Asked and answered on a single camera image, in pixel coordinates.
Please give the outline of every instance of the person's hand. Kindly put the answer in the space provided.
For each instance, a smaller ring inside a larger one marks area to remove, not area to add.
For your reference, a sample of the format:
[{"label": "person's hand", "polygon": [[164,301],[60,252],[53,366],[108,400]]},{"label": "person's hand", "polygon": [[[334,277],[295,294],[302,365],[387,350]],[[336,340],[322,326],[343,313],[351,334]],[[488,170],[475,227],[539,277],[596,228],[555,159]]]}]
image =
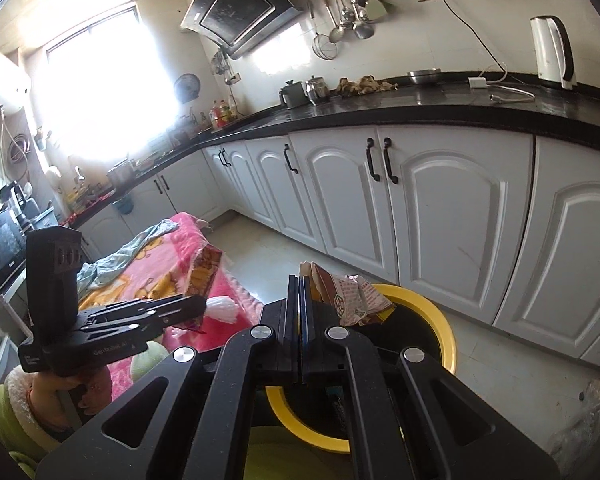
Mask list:
[{"label": "person's hand", "polygon": [[36,373],[29,396],[36,420],[50,430],[69,428],[71,425],[57,392],[73,390],[80,384],[87,386],[87,392],[78,403],[79,408],[85,408],[86,415],[94,415],[111,402],[111,377],[107,367],[74,377],[58,377],[53,372]]}]

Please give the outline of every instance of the yellow trash can rim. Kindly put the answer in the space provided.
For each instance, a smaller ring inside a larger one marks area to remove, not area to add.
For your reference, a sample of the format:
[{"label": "yellow trash can rim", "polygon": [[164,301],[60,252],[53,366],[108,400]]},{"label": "yellow trash can rim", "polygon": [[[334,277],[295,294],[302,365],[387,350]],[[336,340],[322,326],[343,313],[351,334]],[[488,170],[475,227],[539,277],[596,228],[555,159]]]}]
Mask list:
[{"label": "yellow trash can rim", "polygon": [[[384,283],[374,283],[374,287],[394,302],[397,306],[404,306],[419,314],[431,327],[436,335],[440,345],[440,355],[442,365],[452,374],[456,373],[457,351],[456,338],[451,330],[446,317],[440,312],[439,308],[431,303],[427,298],[407,290],[397,285],[385,285]],[[278,420],[296,437],[304,440],[311,446],[315,446],[325,451],[336,453],[349,453],[349,441],[342,438],[333,438],[318,433],[309,428],[298,416],[291,410],[286,402],[285,391],[281,386],[267,386],[267,399],[271,409],[276,414]]]}]

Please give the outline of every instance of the silver bolt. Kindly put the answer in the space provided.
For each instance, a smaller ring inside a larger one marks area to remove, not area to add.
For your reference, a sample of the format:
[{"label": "silver bolt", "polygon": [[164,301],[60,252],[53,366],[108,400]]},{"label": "silver bolt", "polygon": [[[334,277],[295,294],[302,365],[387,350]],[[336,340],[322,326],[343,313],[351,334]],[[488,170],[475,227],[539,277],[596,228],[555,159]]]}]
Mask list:
[{"label": "silver bolt", "polygon": [[332,326],[327,330],[327,335],[331,339],[344,339],[349,335],[349,330],[344,328],[343,326]]},{"label": "silver bolt", "polygon": [[251,335],[256,339],[266,339],[271,334],[273,334],[273,330],[267,325],[256,325],[251,329]]},{"label": "silver bolt", "polygon": [[191,361],[196,356],[196,351],[190,346],[181,346],[173,352],[173,358],[179,363]]},{"label": "silver bolt", "polygon": [[404,358],[410,363],[419,363],[424,359],[424,352],[419,348],[407,348],[404,351]]}]

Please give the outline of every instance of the range hood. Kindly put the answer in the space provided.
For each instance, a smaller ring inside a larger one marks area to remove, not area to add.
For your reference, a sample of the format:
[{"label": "range hood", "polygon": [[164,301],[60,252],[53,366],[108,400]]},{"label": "range hood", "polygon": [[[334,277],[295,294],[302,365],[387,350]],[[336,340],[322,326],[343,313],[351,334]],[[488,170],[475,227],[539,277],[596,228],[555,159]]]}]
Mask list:
[{"label": "range hood", "polygon": [[238,59],[300,14],[290,0],[193,0],[181,26]]}]

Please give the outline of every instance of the fluffy white cuff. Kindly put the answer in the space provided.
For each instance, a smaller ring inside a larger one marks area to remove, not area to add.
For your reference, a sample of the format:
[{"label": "fluffy white cuff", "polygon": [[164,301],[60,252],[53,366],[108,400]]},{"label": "fluffy white cuff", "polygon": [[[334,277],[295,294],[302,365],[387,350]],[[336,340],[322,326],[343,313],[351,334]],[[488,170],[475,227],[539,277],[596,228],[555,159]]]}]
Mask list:
[{"label": "fluffy white cuff", "polygon": [[29,409],[27,392],[31,388],[32,382],[33,374],[27,374],[21,366],[17,366],[7,375],[4,386],[7,388],[13,413],[24,432],[46,452],[51,452],[60,443],[42,429]]}]

